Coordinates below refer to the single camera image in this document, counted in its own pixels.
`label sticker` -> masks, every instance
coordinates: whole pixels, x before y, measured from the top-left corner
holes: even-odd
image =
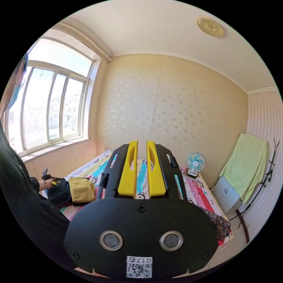
[[[152,278],[152,257],[127,256],[126,277]]]

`window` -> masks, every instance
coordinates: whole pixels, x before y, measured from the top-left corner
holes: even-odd
[[[29,54],[26,83],[9,111],[12,148],[24,156],[81,136],[82,106],[93,61],[51,39]]]

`striped wall panel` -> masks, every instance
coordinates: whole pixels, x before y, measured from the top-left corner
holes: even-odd
[[[247,134],[266,139],[270,146],[269,159],[274,150],[274,141],[280,140],[273,166],[272,180],[262,188],[252,206],[244,215],[250,239],[252,240],[269,218],[281,192],[283,184],[283,103],[277,90],[260,90],[248,94],[248,121]],[[256,187],[253,195],[257,194],[260,185]],[[250,203],[247,202],[239,211],[243,211]]]

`ceiling light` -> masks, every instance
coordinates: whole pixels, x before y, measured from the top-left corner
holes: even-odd
[[[208,17],[198,18],[198,27],[208,35],[214,37],[222,37],[224,35],[224,29],[215,20]]]

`face mask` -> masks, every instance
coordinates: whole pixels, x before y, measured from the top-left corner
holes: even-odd
[[[10,99],[10,102],[7,106],[7,110],[9,110],[14,105],[14,103],[16,102],[16,100],[18,98],[19,91],[20,91],[21,87],[23,86],[23,84],[21,86],[15,85],[11,99]]]

